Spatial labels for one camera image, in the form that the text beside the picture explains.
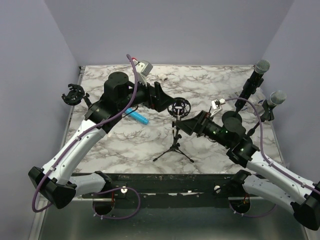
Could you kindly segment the black round-base shock-mount stand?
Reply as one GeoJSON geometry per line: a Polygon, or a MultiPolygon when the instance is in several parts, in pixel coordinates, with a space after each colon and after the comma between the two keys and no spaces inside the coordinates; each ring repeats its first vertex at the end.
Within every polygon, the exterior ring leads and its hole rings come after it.
{"type": "Polygon", "coordinates": [[[68,94],[63,93],[61,96],[65,104],[69,106],[76,106],[79,105],[82,100],[84,100],[87,107],[91,107],[92,102],[89,99],[90,95],[88,92],[84,91],[81,85],[70,83],[67,87],[69,88],[68,94]]]}

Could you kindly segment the black tripod shock-mount stand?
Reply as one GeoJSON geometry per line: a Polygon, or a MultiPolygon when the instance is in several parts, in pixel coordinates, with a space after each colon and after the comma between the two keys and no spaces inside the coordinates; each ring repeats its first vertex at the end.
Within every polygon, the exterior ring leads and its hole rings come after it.
{"type": "Polygon", "coordinates": [[[176,123],[181,121],[182,118],[185,118],[189,115],[191,111],[191,104],[190,102],[183,98],[183,97],[175,97],[175,102],[167,107],[168,113],[175,118],[175,120],[172,122],[172,136],[173,136],[173,143],[170,146],[170,148],[166,151],[164,151],[161,155],[154,158],[152,161],[157,161],[160,157],[162,157],[164,154],[169,152],[176,152],[183,156],[185,156],[191,163],[194,163],[195,161],[191,159],[189,156],[187,156],[183,151],[180,150],[180,143],[179,140],[182,138],[182,135],[179,133],[180,128],[176,126],[176,123]]]}

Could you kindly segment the blue microphone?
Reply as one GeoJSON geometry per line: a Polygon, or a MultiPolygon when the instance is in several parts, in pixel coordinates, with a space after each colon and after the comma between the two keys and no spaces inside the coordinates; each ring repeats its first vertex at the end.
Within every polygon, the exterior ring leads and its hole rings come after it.
{"type": "Polygon", "coordinates": [[[135,119],[136,121],[140,122],[141,124],[147,125],[149,123],[149,120],[142,116],[141,114],[137,113],[136,109],[132,109],[132,108],[128,108],[125,112],[124,112],[124,116],[123,117],[131,117],[133,119],[135,119]]]}

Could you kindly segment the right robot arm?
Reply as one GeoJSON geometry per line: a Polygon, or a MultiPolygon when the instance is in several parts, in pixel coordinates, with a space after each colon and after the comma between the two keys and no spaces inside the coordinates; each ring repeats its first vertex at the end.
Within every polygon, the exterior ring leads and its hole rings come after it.
{"type": "Polygon", "coordinates": [[[222,126],[213,121],[206,111],[193,118],[180,120],[176,126],[188,135],[224,146],[229,159],[263,178],[246,172],[230,183],[230,191],[241,196],[245,192],[273,202],[293,214],[304,227],[317,231],[320,228],[320,185],[301,177],[268,157],[262,147],[253,144],[242,125],[242,118],[234,111],[222,116],[222,126]]]}

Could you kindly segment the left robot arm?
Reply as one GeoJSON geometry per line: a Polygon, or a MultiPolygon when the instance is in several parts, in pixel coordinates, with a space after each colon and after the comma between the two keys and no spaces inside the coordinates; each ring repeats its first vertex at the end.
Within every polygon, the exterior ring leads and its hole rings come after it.
{"type": "Polygon", "coordinates": [[[96,171],[72,176],[90,149],[122,119],[126,107],[144,105],[162,112],[174,102],[159,82],[154,85],[132,83],[124,72],[113,72],[104,83],[104,93],[93,103],[76,133],[43,167],[33,167],[28,176],[36,188],[57,209],[67,206],[74,197],[96,193],[104,198],[110,194],[111,180],[96,171]]]}

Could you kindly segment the white pipe elbow fitting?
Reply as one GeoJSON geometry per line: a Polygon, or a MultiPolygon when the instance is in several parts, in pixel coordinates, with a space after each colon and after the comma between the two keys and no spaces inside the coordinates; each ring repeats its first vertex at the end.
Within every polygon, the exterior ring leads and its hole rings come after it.
{"type": "Polygon", "coordinates": [[[165,74],[161,74],[159,77],[160,77],[160,79],[162,81],[167,81],[168,80],[168,77],[165,74]]]}

